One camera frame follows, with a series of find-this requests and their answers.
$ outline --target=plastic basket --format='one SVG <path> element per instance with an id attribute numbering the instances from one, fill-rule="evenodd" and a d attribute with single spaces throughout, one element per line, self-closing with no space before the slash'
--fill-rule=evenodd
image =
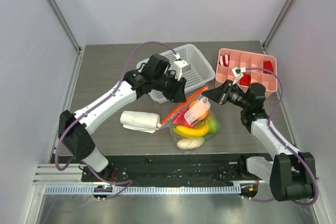
<path id="1" fill-rule="evenodd" d="M 228 48 L 222 48 L 218 54 L 218 61 L 220 56 L 225 55 L 230 56 L 229 66 L 224 67 L 219 65 L 217 62 L 216 79 L 215 79 L 216 88 L 222 85 L 223 82 L 226 81 L 227 79 L 231 81 L 235 80 L 235 76 L 232 73 L 232 69 L 235 67 L 262 68 L 264 66 L 264 61 L 270 61 L 273 66 L 274 73 L 277 74 L 277 59 L 271 55 L 261 55 L 261 54 L 255 54 L 253 52 L 245 52 Z M 277 91 L 278 82 L 273 75 L 263 73 L 260 70 L 247 71 L 246 73 L 251 76 L 251 83 L 259 82 L 265 86 L 266 97 L 269 97 L 272 93 Z M 237 84 L 244 92 L 247 91 L 248 86 L 240 85 L 239 82 Z"/>
<path id="2" fill-rule="evenodd" d="M 178 54 L 180 54 L 181 59 L 190 63 L 191 66 L 190 69 L 186 70 L 182 74 L 182 76 L 187 79 L 187 83 L 185 84 L 185 93 L 198 89 L 204 86 L 208 81 L 215 78 L 215 71 L 197 47 L 192 44 L 187 44 L 174 49 Z M 170 50 L 163 52 L 160 55 L 165 56 L 170 63 L 176 60 L 174 53 Z M 136 68 L 140 68 L 141 64 L 146 63 L 147 61 L 148 59 L 140 61 L 136 65 Z M 155 102 L 163 103 L 167 101 L 160 91 L 152 90 L 149 95 Z"/>

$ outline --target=red plastic item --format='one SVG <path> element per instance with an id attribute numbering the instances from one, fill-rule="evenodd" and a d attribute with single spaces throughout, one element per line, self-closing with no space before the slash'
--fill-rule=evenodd
<path id="1" fill-rule="evenodd" d="M 224 56 L 223 56 L 223 62 L 224 62 L 224 66 L 225 66 L 225 67 L 228 67 L 228 66 L 229 66 L 229 63 L 230 63 L 230 55 L 227 56 L 227 59 L 228 59 L 228 60 L 227 60 L 228 63 L 226 64 L 225 55 L 224 55 Z"/>
<path id="2" fill-rule="evenodd" d="M 222 56 L 223 57 L 223 66 L 224 67 L 228 67 L 229 66 L 229 63 L 230 63 L 230 55 L 227 55 L 227 64 L 226 64 L 226 60 L 225 60 L 225 55 Z"/>
<path id="3" fill-rule="evenodd" d="M 199 120 L 196 120 L 195 122 L 192 122 L 191 125 L 189 125 L 188 122 L 186 121 L 186 119 L 184 118 L 184 114 L 185 114 L 188 110 L 189 110 L 189 107 L 188 107 L 188 106 L 185 107 L 185 108 L 183 108 L 183 109 L 179 112 L 179 114 L 174 118 L 173 123 L 174 123 L 175 125 L 183 125 L 183 126 L 186 126 L 186 127 L 189 127 L 189 128 L 193 128 L 193 127 L 196 125 L 196 123 L 199 122 Z"/>
<path id="4" fill-rule="evenodd" d="M 269 66 L 269 71 L 273 70 L 273 73 L 277 74 L 277 59 L 271 55 L 256 54 L 254 52 L 245 52 L 239 50 L 233 50 L 229 48 L 221 48 L 218 52 L 218 58 L 221 56 L 230 55 L 229 66 L 217 65 L 216 77 L 215 77 L 215 88 L 221 86 L 227 79 L 234 81 L 236 77 L 234 76 L 232 69 L 235 67 L 241 68 L 263 68 L 264 62 L 270 61 L 271 66 Z M 265 86 L 266 92 L 265 97 L 269 97 L 272 93 L 276 92 L 278 89 L 277 79 L 268 73 L 263 73 L 262 70 L 251 70 L 245 72 L 251 76 L 251 82 L 258 82 Z M 241 85 L 239 82 L 238 86 L 246 92 L 249 85 Z"/>
<path id="5" fill-rule="evenodd" d="M 244 74 L 244 76 L 239 80 L 239 84 L 243 86 L 250 86 L 251 76 L 249 74 Z"/>
<path id="6" fill-rule="evenodd" d="M 264 61 L 264 68 L 273 72 L 272 62 L 270 62 L 269 60 Z"/>

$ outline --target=robotic arm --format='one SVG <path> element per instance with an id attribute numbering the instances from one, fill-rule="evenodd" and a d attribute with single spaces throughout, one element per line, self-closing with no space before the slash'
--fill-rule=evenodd
<path id="1" fill-rule="evenodd" d="M 158 54 L 152 55 L 142 70 L 139 70 L 140 72 L 138 70 L 127 72 L 117 92 L 104 103 L 102 103 L 104 99 L 111 95 L 117 85 L 73 114 L 68 110 L 64 111 L 59 119 L 59 137 L 72 122 L 90 110 L 90 113 L 68 132 L 63 143 L 77 160 L 90 165 L 103 179 L 108 180 L 112 167 L 96 148 L 91 134 L 116 111 L 152 90 L 162 91 L 162 94 L 171 102 L 185 102 L 186 79 L 182 77 L 182 68 L 185 65 L 186 62 L 180 59 L 171 65 L 165 57 Z"/>
<path id="2" fill-rule="evenodd" d="M 314 158 L 310 153 L 302 153 L 292 146 L 272 122 L 268 123 L 268 115 L 263 108 L 265 92 L 260 83 L 252 83 L 245 93 L 238 85 L 226 80 L 220 87 L 204 91 L 202 95 L 219 105 L 230 102 L 243 109 L 240 113 L 242 124 L 263 143 L 274 161 L 272 164 L 263 157 L 250 157 L 246 159 L 247 171 L 267 182 L 277 201 L 312 198 L 315 194 L 313 180 L 288 148 L 304 160 L 315 177 Z"/>

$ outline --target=red object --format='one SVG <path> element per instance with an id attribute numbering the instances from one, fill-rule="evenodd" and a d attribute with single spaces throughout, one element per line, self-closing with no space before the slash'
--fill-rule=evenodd
<path id="1" fill-rule="evenodd" d="M 228 61 L 227 61 L 227 62 L 230 62 L 230 55 L 228 55 L 227 58 L 228 58 Z M 224 66 L 225 66 L 225 67 L 228 67 L 228 66 L 229 66 L 229 64 L 226 64 L 225 55 L 223 56 L 223 63 L 224 63 Z"/>
<path id="2" fill-rule="evenodd" d="M 244 74 L 244 76 L 239 80 L 239 84 L 243 86 L 250 86 L 251 76 L 249 74 Z"/>
<path id="3" fill-rule="evenodd" d="M 173 123 L 175 125 L 183 125 L 189 128 L 193 128 L 196 123 L 199 122 L 199 120 L 196 120 L 194 122 L 190 124 L 188 124 L 188 122 L 186 121 L 186 119 L 184 118 L 184 114 L 189 110 L 189 106 L 184 107 L 183 109 L 181 109 L 181 111 L 178 113 L 178 115 L 174 118 Z"/>
<path id="4" fill-rule="evenodd" d="M 264 68 L 273 72 L 272 62 L 270 62 L 269 60 L 268 61 L 264 61 Z"/>

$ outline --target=pink organizer tray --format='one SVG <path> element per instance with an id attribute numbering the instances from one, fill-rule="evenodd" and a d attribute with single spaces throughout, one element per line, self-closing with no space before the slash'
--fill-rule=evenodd
<path id="1" fill-rule="evenodd" d="M 221 66 L 219 64 L 220 56 L 230 56 L 229 66 Z M 235 76 L 232 73 L 232 69 L 235 67 L 241 68 L 263 68 L 264 61 L 270 61 L 273 66 L 273 71 L 277 74 L 277 60 L 275 57 L 270 55 L 261 55 L 255 54 L 253 52 L 245 52 L 245 51 L 238 51 L 232 50 L 227 48 L 222 48 L 218 54 L 218 61 L 217 61 L 217 70 L 216 70 L 216 77 L 215 77 L 215 87 L 219 87 L 222 85 L 227 79 L 234 81 Z M 278 82 L 277 79 L 268 73 L 263 73 L 261 70 L 250 70 L 246 71 L 246 74 L 251 76 L 251 83 L 259 82 L 266 88 L 266 97 L 269 97 L 273 92 L 277 91 L 278 89 Z M 238 82 L 238 86 L 246 92 L 248 86 L 240 85 Z"/>

